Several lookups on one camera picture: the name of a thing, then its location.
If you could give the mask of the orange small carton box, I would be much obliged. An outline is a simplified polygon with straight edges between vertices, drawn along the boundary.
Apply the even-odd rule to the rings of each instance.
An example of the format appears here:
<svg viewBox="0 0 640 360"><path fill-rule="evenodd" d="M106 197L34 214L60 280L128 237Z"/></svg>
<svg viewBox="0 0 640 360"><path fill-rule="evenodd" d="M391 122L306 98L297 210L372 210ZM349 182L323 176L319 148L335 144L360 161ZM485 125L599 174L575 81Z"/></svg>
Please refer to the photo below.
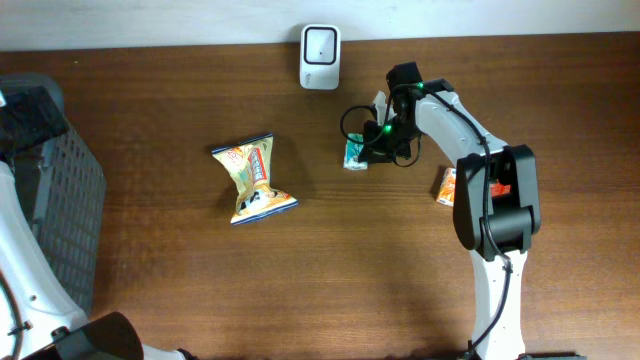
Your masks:
<svg viewBox="0 0 640 360"><path fill-rule="evenodd" d="M444 172L436 201L440 204L453 207L455 198L456 169L447 168Z"/></svg>

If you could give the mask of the yellow snack bag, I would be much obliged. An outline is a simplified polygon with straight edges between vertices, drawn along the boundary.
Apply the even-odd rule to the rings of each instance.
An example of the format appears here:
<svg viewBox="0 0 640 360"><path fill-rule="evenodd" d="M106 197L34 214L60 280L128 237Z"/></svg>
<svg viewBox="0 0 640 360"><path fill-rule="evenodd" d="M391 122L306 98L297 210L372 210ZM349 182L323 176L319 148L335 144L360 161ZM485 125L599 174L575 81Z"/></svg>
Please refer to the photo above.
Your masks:
<svg viewBox="0 0 640 360"><path fill-rule="evenodd" d="M273 140L274 135L267 133L211 151L238 191L232 225L255 222L298 205L289 193L271 186Z"/></svg>

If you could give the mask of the red snack bag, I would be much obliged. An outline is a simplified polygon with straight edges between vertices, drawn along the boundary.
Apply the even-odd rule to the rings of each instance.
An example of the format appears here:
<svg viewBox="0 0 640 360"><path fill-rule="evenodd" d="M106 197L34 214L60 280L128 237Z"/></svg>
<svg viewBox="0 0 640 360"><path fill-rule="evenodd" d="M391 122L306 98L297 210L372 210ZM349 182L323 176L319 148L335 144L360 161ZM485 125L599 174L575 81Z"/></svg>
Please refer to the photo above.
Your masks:
<svg viewBox="0 0 640 360"><path fill-rule="evenodd" d="M490 194L492 198L497 198L512 193L512 186L510 184L502 184L500 182L490 183Z"/></svg>

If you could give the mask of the teal tissue packet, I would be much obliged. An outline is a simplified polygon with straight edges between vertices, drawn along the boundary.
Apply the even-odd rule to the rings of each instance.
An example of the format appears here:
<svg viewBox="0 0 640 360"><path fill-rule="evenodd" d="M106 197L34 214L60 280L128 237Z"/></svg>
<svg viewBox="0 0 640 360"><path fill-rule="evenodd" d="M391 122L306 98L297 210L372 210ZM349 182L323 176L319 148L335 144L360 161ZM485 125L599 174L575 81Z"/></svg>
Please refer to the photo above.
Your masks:
<svg viewBox="0 0 640 360"><path fill-rule="evenodd" d="M357 133L349 133L345 146L343 167L351 171L361 171L368 169L368 163L361 161L359 156L364 148L363 136Z"/></svg>

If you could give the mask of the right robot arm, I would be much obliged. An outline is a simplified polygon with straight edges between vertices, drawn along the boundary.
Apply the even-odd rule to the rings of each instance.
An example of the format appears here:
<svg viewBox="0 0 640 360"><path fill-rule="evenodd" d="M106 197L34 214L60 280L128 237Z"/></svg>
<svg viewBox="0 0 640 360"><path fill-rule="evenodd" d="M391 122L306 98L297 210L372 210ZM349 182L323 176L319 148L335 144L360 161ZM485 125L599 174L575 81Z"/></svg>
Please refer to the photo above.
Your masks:
<svg viewBox="0 0 640 360"><path fill-rule="evenodd" d="M389 91L368 110L358 159L410 167L412 141L430 137L454 165L453 224L474 271L475 323L467 359L522 359L522 273L541 226L536 159L493 136L444 79L425 81L414 62L386 75Z"/></svg>

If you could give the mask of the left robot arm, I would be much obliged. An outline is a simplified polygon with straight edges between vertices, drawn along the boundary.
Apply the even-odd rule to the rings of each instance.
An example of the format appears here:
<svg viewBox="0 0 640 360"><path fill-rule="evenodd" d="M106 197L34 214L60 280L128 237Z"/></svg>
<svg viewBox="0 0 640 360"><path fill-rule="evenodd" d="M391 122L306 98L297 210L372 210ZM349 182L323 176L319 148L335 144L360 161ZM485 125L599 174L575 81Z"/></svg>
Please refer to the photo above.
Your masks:
<svg viewBox="0 0 640 360"><path fill-rule="evenodd" d="M143 344L120 312L89 318L105 192L58 84L2 77L2 358L191 358Z"/></svg>

